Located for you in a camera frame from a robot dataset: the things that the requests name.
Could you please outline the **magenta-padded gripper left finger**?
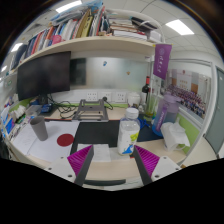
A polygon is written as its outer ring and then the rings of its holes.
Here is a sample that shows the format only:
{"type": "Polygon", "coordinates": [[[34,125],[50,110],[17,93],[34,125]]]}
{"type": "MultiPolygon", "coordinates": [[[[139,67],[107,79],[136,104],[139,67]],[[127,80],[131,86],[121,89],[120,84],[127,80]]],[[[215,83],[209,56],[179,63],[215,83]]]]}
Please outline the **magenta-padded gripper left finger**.
{"type": "Polygon", "coordinates": [[[93,156],[94,149],[90,145],[68,157],[57,159],[46,168],[46,171],[75,183],[78,186],[82,186],[93,156]]]}

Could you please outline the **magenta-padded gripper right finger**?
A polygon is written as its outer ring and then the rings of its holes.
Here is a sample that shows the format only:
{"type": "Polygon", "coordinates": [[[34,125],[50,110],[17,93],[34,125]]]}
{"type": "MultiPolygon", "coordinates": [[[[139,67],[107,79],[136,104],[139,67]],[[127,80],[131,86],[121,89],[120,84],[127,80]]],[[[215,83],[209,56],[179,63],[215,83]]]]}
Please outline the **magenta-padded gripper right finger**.
{"type": "Polygon", "coordinates": [[[144,186],[180,170],[169,157],[159,157],[140,146],[134,147],[133,156],[144,186]]]}

